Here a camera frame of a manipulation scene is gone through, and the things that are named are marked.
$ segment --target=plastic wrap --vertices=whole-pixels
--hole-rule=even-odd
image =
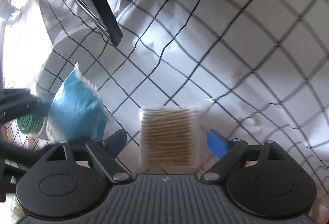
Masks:
[[[103,102],[76,64],[50,106],[47,122],[49,140],[102,138],[107,121]]]

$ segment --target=circular pad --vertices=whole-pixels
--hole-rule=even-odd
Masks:
[[[242,168],[227,181],[241,208],[261,217],[287,218],[309,209],[316,197],[312,178],[296,163],[272,161]]]
[[[78,187],[78,180],[74,176],[66,174],[54,174],[46,176],[40,182],[40,189],[50,196],[62,196],[70,194]]]

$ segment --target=blue gripper pad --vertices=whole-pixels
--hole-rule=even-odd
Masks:
[[[212,129],[208,132],[208,147],[218,159],[222,158],[228,152],[227,141],[228,139],[220,135],[216,130]]]

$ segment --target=curved metal wire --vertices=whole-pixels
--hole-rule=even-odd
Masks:
[[[90,11],[90,9],[83,3],[82,0],[73,0],[75,3],[87,14],[93,23],[103,32],[103,34],[112,42],[110,33],[104,24]]]

